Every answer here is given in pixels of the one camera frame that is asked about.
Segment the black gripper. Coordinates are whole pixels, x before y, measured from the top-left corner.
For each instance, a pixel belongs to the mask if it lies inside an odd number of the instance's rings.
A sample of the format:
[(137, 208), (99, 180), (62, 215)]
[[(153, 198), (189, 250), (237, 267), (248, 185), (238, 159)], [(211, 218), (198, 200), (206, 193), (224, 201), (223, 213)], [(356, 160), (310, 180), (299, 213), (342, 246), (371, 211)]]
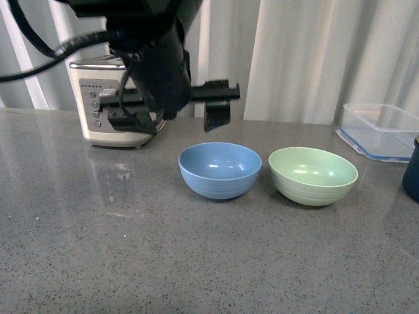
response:
[(230, 101), (240, 98), (240, 87), (230, 88), (227, 80), (191, 84), (189, 53), (185, 50), (184, 28), (176, 16), (159, 16), (136, 21), (110, 19), (109, 48), (126, 66), (118, 91), (122, 111), (109, 111), (108, 121), (117, 131), (157, 133), (148, 112), (126, 109), (124, 89), (131, 79), (148, 110), (173, 120), (188, 103), (205, 101), (204, 131), (231, 121)]

